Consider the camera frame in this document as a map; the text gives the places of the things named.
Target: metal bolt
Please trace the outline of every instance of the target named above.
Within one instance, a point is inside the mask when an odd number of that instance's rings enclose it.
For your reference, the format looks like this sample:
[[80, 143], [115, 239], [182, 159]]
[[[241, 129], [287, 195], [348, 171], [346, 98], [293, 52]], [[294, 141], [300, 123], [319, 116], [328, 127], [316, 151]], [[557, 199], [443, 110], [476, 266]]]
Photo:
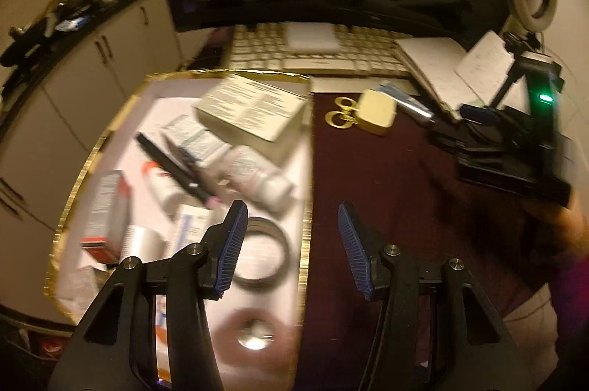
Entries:
[[127, 257], [123, 260], [123, 267], [132, 270], [139, 264], [139, 259], [137, 257]]
[[460, 271], [464, 268], [464, 262], [458, 258], [451, 258], [449, 261], [450, 268], [456, 271]]
[[391, 257], [401, 254], [401, 249], [397, 245], [385, 245], [385, 253]]
[[204, 247], [200, 243], [191, 243], [186, 250], [189, 255], [198, 255], [204, 251]]

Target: keyboard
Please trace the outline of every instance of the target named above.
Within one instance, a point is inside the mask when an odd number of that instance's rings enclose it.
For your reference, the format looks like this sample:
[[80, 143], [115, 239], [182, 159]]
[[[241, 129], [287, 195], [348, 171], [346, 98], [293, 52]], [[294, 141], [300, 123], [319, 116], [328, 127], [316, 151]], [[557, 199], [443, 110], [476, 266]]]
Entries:
[[384, 29], [334, 25], [340, 44], [337, 54], [293, 54], [284, 38], [284, 24], [245, 25], [234, 29], [233, 42], [225, 55], [227, 69], [282, 71], [304, 75], [399, 77], [409, 70], [399, 59], [394, 40], [412, 37]]

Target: white card on keyboard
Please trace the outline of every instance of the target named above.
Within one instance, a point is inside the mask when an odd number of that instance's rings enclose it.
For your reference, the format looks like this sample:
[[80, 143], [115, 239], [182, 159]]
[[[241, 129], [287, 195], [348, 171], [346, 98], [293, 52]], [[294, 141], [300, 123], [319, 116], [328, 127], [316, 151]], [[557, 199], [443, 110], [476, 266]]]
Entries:
[[325, 22], [287, 22], [285, 40], [288, 52], [297, 54], [336, 54], [342, 49], [334, 25]]

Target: notebook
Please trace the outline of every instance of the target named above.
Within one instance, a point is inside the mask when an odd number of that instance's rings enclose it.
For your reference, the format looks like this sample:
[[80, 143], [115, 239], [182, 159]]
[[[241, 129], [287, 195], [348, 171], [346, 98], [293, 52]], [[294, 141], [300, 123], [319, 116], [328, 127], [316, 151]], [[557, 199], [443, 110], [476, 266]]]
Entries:
[[[481, 107], [491, 101], [514, 61], [493, 31], [468, 53], [446, 37], [397, 39], [395, 43], [413, 76], [456, 120], [462, 104]], [[502, 105], [526, 112], [524, 80], [511, 87]]]

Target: white cabinet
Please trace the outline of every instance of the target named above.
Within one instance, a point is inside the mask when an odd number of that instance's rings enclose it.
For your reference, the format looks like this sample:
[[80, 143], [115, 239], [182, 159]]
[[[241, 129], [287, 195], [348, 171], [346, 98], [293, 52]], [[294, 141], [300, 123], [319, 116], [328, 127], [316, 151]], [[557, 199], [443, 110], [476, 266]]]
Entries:
[[0, 177], [23, 196], [35, 217], [54, 230], [87, 158], [84, 147], [38, 88], [0, 143]]
[[153, 72], [178, 70], [182, 57], [168, 0], [142, 0], [138, 7], [155, 64]]
[[45, 78], [43, 88], [87, 152], [125, 103], [99, 38], [78, 44]]
[[142, 17], [139, 6], [133, 4], [99, 28], [96, 34], [125, 97], [135, 92], [146, 75], [155, 72]]
[[0, 303], [17, 312], [71, 323], [43, 295], [54, 232], [20, 210], [20, 218], [0, 207]]

